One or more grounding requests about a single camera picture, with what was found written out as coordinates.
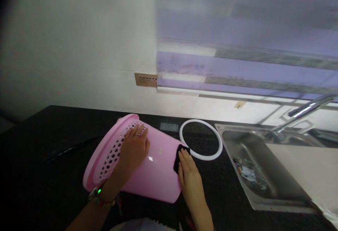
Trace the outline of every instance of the electrical outlet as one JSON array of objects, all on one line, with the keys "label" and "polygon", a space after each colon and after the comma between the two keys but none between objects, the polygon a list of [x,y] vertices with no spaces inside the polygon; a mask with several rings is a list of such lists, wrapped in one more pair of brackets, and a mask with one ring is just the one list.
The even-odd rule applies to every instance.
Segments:
[{"label": "electrical outlet", "polygon": [[138,86],[157,87],[157,75],[135,73],[135,81]]}]

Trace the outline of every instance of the bucket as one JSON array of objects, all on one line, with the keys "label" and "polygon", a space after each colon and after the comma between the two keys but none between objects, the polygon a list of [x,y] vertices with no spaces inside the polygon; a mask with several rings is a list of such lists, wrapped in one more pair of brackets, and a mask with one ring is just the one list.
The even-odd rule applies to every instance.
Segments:
[{"label": "bucket", "polygon": [[136,124],[143,124],[143,130],[148,128],[149,153],[122,191],[174,203],[181,193],[179,177],[173,169],[176,152],[180,144],[186,144],[140,121],[137,114],[123,117],[105,135],[90,158],[83,186],[91,192],[110,176],[119,161],[124,137]]}]

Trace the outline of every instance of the bracelet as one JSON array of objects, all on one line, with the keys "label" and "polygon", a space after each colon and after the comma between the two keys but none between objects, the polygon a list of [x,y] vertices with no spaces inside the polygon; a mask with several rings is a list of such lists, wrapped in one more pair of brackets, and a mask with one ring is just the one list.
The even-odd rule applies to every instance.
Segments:
[{"label": "bracelet", "polygon": [[94,205],[98,207],[104,207],[104,208],[110,208],[115,205],[116,198],[119,196],[120,193],[117,194],[116,198],[112,202],[105,202],[102,199],[100,199],[99,194],[101,192],[101,188],[98,189],[98,187],[95,187],[93,191],[89,194],[88,200],[93,202]]}]

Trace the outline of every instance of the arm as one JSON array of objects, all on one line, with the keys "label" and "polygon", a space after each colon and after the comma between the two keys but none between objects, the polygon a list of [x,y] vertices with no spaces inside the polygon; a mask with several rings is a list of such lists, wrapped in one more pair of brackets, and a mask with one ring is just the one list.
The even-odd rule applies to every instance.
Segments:
[{"label": "arm", "polygon": [[[112,202],[119,191],[129,180],[133,172],[142,164],[149,152],[150,142],[147,138],[148,129],[141,134],[144,125],[136,125],[131,128],[123,141],[120,151],[120,159],[112,174],[107,179],[100,192],[100,199],[104,202]],[[110,211],[110,208],[98,207],[89,202],[66,229],[67,231],[99,231]]]},{"label": "arm", "polygon": [[204,196],[202,178],[186,150],[179,152],[179,177],[182,193],[197,231],[213,231],[211,212]]}]

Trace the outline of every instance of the stainless steel sink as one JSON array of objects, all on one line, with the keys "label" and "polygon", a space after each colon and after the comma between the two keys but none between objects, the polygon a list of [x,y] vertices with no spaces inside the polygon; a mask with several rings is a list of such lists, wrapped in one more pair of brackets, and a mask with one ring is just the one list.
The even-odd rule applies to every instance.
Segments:
[{"label": "stainless steel sink", "polygon": [[[307,194],[266,145],[280,143],[263,137],[267,129],[222,124],[215,127],[253,209],[315,213]],[[292,130],[283,134],[284,145],[325,147],[307,134]]]}]

